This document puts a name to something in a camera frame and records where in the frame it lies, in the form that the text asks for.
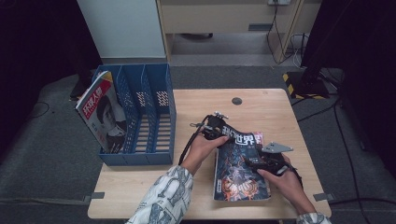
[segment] person's right hand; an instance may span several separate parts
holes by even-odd
[[[228,136],[222,136],[217,139],[207,140],[202,133],[199,133],[191,143],[189,154],[180,165],[192,175],[195,175],[210,152],[216,147],[223,145],[228,139]]]
[[[287,156],[283,154],[282,156],[286,162],[290,163]],[[260,169],[257,170],[257,173],[279,189],[283,196],[295,207],[298,215],[317,212],[314,205],[306,197],[303,187],[292,170],[288,169],[282,176],[273,175]]]

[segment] white wall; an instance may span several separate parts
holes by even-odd
[[[155,0],[78,0],[101,58],[165,58]]]

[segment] magazine cover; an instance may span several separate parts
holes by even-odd
[[[256,145],[262,142],[262,133],[240,133],[234,143],[217,149],[214,200],[236,202],[271,197],[267,181],[247,167],[243,159],[259,157]]]
[[[111,73],[99,73],[79,99],[76,110],[105,153],[122,153],[127,126]]]

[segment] gray carpet floor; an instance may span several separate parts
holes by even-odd
[[[174,89],[286,89],[282,74],[296,69],[285,66],[171,66],[171,76]],[[94,191],[102,162],[97,156],[99,144],[74,110],[76,102],[69,101],[69,94],[77,80],[77,76],[70,76],[43,88],[31,117],[16,136],[10,154],[0,167],[0,198],[78,201]],[[335,92],[331,86],[328,88],[330,92]],[[290,103],[295,104],[293,110],[296,118],[303,119],[331,106],[336,99],[337,96],[301,102],[290,99]],[[359,137],[340,105],[336,107],[336,113],[361,197],[395,202],[395,179],[384,169],[382,161],[374,152],[361,150]],[[333,194],[337,201],[355,199],[357,196],[351,166],[333,110],[302,120],[299,125],[325,192]],[[396,220],[395,205],[364,201],[362,207],[371,223],[391,223]],[[88,218],[87,210],[88,205],[0,203],[0,223],[125,221],[92,220]],[[333,223],[365,223],[356,202],[332,205],[331,220]]]

